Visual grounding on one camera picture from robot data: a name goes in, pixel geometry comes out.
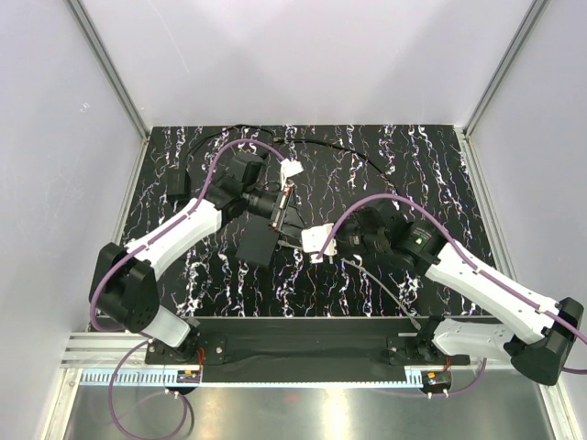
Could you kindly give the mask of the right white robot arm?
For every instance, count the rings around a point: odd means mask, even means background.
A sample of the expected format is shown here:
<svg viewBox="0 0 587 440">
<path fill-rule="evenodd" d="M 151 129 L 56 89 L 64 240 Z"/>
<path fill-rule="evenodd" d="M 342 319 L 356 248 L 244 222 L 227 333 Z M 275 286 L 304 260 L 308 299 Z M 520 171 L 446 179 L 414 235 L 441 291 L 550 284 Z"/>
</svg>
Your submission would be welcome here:
<svg viewBox="0 0 587 440">
<path fill-rule="evenodd" d="M 532 291 L 473 256 L 429 213 L 408 221 L 392 203 L 359 204 L 333 228 L 343 255 L 389 259 L 395 267 L 450 288 L 490 313 L 498 324 L 434 318 L 416 340 L 427 363 L 445 356 L 509 361 L 523 376 L 554 385 L 577 339 L 584 307 Z"/>
</svg>

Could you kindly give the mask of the black cable gold connector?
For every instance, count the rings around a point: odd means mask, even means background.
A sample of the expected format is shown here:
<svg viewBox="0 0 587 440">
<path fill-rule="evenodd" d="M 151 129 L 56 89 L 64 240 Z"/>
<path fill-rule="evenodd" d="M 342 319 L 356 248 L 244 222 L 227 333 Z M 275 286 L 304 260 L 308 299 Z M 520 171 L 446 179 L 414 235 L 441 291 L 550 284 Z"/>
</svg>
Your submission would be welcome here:
<svg viewBox="0 0 587 440">
<path fill-rule="evenodd" d="M 315 210 L 338 209 L 378 191 L 401 195 L 401 185 L 369 153 L 343 140 L 274 135 L 273 146 L 305 167 L 299 179 Z"/>
</svg>

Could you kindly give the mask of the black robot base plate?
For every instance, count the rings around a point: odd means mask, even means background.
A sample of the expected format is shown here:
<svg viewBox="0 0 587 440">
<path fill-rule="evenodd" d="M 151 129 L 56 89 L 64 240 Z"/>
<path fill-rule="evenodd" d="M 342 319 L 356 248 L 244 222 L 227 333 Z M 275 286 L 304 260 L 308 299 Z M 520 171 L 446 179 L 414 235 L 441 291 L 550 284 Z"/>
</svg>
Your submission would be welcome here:
<svg viewBox="0 0 587 440">
<path fill-rule="evenodd" d="M 195 354 L 202 341 L 218 335 L 226 340 L 226 351 L 242 360 L 227 365 L 204 365 L 199 356 L 196 366 L 219 366 L 228 371 L 258 366 L 292 368 L 302 365 L 343 365 L 350 367 L 394 367 L 383 362 L 386 348 L 400 358 L 432 362 L 445 356 L 423 355 L 415 347 L 416 331 L 405 318 L 202 318 Z"/>
</svg>

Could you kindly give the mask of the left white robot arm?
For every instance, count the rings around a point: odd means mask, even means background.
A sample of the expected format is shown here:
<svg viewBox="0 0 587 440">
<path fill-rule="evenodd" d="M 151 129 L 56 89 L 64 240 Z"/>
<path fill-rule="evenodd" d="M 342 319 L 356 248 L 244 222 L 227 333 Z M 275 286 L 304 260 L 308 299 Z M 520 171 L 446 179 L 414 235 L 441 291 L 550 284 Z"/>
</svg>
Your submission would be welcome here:
<svg viewBox="0 0 587 440">
<path fill-rule="evenodd" d="M 292 177 L 303 167 L 297 160 L 280 162 L 280 189 L 264 190 L 258 179 L 263 157 L 241 152 L 227 167 L 210 170 L 200 194 L 156 229 L 125 246 L 109 243 L 98 254 L 89 295 L 92 326 L 103 313 L 123 329 L 163 343 L 180 363 L 197 354 L 196 327 L 161 305 L 157 282 L 179 257 L 246 212 L 269 222 L 278 232 L 292 211 Z"/>
</svg>

